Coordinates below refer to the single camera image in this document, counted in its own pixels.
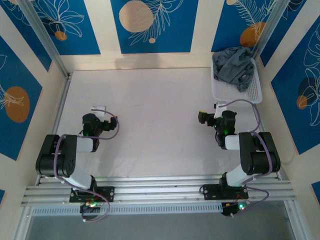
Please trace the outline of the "blue floral wall panel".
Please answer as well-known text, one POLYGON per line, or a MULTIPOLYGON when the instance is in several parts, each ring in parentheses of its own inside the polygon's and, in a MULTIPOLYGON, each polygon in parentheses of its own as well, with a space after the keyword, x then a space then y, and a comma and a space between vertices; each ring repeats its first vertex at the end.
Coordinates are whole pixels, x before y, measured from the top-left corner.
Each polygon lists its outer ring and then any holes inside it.
POLYGON ((99 55, 84 0, 29 0, 61 56, 99 55))
POLYGON ((0 6, 48 72, 52 59, 38 39, 16 0, 0 0, 0 6))
POLYGON ((16 161, 42 86, 0 36, 0 154, 16 161))
POLYGON ((265 67, 272 55, 276 51, 280 42, 286 35, 292 23, 296 19, 301 8, 304 6, 306 0, 290 0, 286 9, 284 10, 279 22, 277 23, 272 35, 266 43, 263 51, 260 54, 260 59, 265 67))
POLYGON ((320 21, 271 82, 299 154, 320 144, 320 21))
POLYGON ((225 0, 212 52, 230 47, 253 48, 278 0, 225 0))
POLYGON ((199 0, 110 0, 122 54, 189 53, 199 0))

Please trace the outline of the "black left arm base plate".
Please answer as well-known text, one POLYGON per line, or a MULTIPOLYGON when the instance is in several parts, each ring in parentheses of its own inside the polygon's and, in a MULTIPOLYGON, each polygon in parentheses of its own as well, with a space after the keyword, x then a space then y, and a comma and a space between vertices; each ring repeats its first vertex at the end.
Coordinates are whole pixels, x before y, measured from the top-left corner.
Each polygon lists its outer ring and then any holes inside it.
MULTIPOLYGON (((96 192, 99 195, 102 195, 105 197, 109 202, 114 201, 115 196, 115 187, 113 186, 98 186, 96 188, 96 192)), ((70 197, 69 197, 70 203, 103 203, 105 202, 101 197, 96 196, 92 193, 79 191, 79 190, 71 190, 70 197)))

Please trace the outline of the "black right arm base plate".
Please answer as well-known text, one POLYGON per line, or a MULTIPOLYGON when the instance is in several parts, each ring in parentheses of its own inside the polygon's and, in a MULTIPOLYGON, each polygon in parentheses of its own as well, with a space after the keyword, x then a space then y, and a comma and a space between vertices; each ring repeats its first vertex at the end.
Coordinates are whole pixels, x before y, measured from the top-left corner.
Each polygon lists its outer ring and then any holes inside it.
POLYGON ((248 199, 245 187, 222 186, 219 184, 204 184, 202 193, 205 200, 239 200, 248 199))

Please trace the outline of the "white perforated plastic basket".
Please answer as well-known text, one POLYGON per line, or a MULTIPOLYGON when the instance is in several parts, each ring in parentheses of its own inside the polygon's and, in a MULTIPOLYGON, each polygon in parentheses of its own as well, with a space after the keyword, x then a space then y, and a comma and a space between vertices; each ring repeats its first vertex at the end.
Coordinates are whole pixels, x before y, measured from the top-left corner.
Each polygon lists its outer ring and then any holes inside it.
POLYGON ((211 91, 215 104, 227 104, 238 99, 244 99, 252 102, 253 104, 259 104, 262 102, 263 95, 256 62, 253 58, 250 60, 254 66, 254 72, 250 85, 248 86, 247 90, 243 92, 238 91, 235 85, 214 79, 214 64, 213 62, 211 63, 211 91))

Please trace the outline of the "aluminium mounting rail frame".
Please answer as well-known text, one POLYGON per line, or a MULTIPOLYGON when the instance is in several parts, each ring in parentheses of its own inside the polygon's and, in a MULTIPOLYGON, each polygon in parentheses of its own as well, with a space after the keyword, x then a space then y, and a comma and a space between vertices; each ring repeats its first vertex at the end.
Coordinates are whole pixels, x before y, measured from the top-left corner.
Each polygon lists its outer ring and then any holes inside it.
MULTIPOLYGON (((98 186, 115 188, 114 205, 118 204, 171 204, 204 202, 200 187, 217 184, 220 175, 97 177, 98 186)), ((296 200, 289 180, 281 180, 276 173, 248 183, 249 200, 261 200, 269 192, 269 201, 296 200)), ((71 189, 54 178, 40 177, 39 184, 27 186, 22 206, 68 204, 71 189)))

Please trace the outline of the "aluminium corner post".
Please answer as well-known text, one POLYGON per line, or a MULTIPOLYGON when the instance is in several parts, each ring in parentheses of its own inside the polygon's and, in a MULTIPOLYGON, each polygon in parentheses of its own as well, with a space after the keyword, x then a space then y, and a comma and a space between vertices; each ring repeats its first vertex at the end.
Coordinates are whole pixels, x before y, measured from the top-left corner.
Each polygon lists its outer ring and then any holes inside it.
POLYGON ((16 1, 21 11, 23 12, 25 18, 27 19, 28 23, 30 24, 31 28, 33 29, 34 33, 37 35, 37 38, 39 39, 42 46, 48 53, 49 57, 56 64, 61 75, 68 79, 70 73, 68 72, 65 64, 63 63, 56 46, 54 45, 40 17, 36 13, 36 10, 34 9, 33 5, 29 0, 16 1))
POLYGON ((256 45, 253 48, 252 58, 254 60, 257 60, 261 55, 290 1, 291 0, 277 0, 275 2, 274 9, 271 11, 256 45))

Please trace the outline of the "grey t-shirt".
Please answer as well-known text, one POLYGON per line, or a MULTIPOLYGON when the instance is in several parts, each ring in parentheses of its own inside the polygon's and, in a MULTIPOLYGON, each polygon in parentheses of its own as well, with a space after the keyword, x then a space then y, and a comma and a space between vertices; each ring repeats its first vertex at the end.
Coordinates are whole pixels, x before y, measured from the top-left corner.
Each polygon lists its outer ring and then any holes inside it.
POLYGON ((213 78, 245 92, 254 76, 252 51, 248 47, 229 47, 212 55, 213 78))

